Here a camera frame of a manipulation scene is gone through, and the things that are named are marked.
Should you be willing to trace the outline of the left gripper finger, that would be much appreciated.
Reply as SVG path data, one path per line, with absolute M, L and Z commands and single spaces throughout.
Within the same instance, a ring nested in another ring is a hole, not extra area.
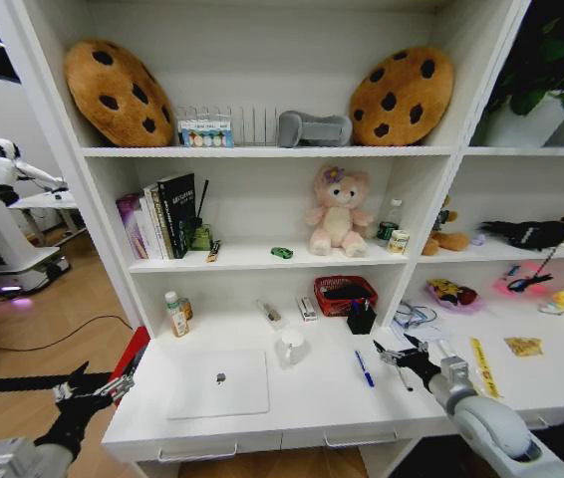
M 64 401 L 73 397 L 76 390 L 81 390 L 85 384 L 86 369 L 89 363 L 85 361 L 72 371 L 67 378 L 53 388 L 56 401 Z
M 134 374 L 141 362 L 146 347 L 128 350 L 124 353 L 110 380 L 101 388 L 101 396 L 108 396 L 112 403 L 119 404 L 121 399 L 135 385 Z

